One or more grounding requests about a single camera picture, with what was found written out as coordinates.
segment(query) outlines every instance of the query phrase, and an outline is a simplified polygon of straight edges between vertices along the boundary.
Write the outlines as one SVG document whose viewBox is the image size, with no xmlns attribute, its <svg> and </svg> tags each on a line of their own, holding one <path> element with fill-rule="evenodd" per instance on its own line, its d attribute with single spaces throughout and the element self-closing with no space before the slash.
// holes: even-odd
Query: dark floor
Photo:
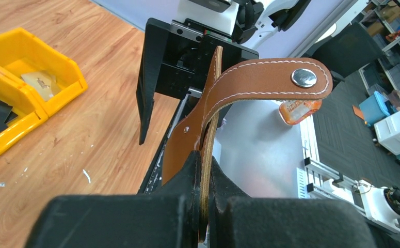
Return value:
<svg viewBox="0 0 400 248">
<path fill-rule="evenodd" d="M 364 84 L 354 73 L 323 100 L 314 114 L 320 160 L 353 179 L 367 178 L 377 187 L 400 188 L 400 166 L 394 156 L 375 147 L 372 131 L 353 113 L 352 105 L 358 107 L 366 98 Z M 400 234 L 393 238 L 400 241 Z"/>
</svg>

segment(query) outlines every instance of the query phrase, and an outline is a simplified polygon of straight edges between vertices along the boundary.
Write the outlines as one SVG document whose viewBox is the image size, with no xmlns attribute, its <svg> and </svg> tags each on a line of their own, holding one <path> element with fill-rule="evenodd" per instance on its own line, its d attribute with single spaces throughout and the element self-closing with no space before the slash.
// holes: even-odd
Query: metal shelving unit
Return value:
<svg viewBox="0 0 400 248">
<path fill-rule="evenodd" d="M 378 18 L 380 19 L 381 23 L 384 25 L 384 27 L 390 33 L 393 34 L 394 33 L 394 29 L 390 26 L 390 23 L 388 23 L 388 21 L 385 18 L 383 18 L 383 16 L 380 14 L 379 1 L 372 0 L 371 2 L 376 5 L 376 8 L 374 9 L 374 12 L 376 13 Z M 400 47 L 400 36 L 397 39 L 395 39 L 393 42 L 391 42 L 390 44 L 386 45 L 382 50 L 386 53 L 387 51 L 391 50 L 397 44 L 399 44 L 399 47 Z M 385 67 L 385 65 L 382 63 L 381 59 L 378 59 L 378 62 L 380 64 L 381 68 L 383 69 L 385 75 L 387 76 L 387 79 L 390 81 L 390 84 L 393 86 L 394 89 L 398 90 L 398 86 L 396 85 L 395 79 L 390 74 L 390 71 L 388 70 L 388 68 Z M 367 80 L 366 80 L 366 78 L 364 76 L 364 68 L 365 67 L 366 66 L 364 66 L 361 69 L 359 69 L 359 74 L 360 74 L 362 80 L 364 81 L 365 87 L 368 89 L 369 88 L 369 83 L 367 82 Z"/>
</svg>

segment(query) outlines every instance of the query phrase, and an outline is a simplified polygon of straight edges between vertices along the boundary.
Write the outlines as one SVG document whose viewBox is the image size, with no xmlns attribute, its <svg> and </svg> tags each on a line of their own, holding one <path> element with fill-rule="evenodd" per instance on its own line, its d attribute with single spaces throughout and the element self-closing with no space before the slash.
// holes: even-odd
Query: silver snap button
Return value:
<svg viewBox="0 0 400 248">
<path fill-rule="evenodd" d="M 317 75 L 308 69 L 297 69 L 293 71 L 291 79 L 295 85 L 302 88 L 310 88 L 317 83 Z"/>
</svg>

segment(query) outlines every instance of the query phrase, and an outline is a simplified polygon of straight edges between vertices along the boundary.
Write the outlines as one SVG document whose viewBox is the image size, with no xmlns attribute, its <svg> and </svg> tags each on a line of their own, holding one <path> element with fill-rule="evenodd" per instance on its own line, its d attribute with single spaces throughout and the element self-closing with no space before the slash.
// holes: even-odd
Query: yellow storage bin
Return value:
<svg viewBox="0 0 400 248">
<path fill-rule="evenodd" d="M 54 75 L 61 91 L 46 102 L 34 88 L 26 85 L 50 117 L 87 89 L 87 83 L 73 60 L 23 28 L 0 35 L 0 67 L 6 77 L 22 86 L 26 85 L 21 79 L 23 74 L 46 71 Z"/>
<path fill-rule="evenodd" d="M 18 115 L 0 133 L 0 154 L 48 119 L 28 87 L 12 81 L 0 68 L 0 100 L 12 106 L 12 111 Z"/>
</svg>

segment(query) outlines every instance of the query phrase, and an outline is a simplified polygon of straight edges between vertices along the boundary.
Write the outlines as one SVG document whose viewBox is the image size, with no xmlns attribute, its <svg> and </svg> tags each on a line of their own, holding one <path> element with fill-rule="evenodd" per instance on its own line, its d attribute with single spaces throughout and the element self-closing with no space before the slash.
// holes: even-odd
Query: wooden floor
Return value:
<svg viewBox="0 0 400 248">
<path fill-rule="evenodd" d="M 139 146 L 143 34 L 87 0 L 0 0 L 0 33 L 19 26 L 76 61 L 89 89 L 0 157 L 0 247 L 22 247 L 57 195 L 136 193 L 178 103 L 155 96 Z"/>
</svg>

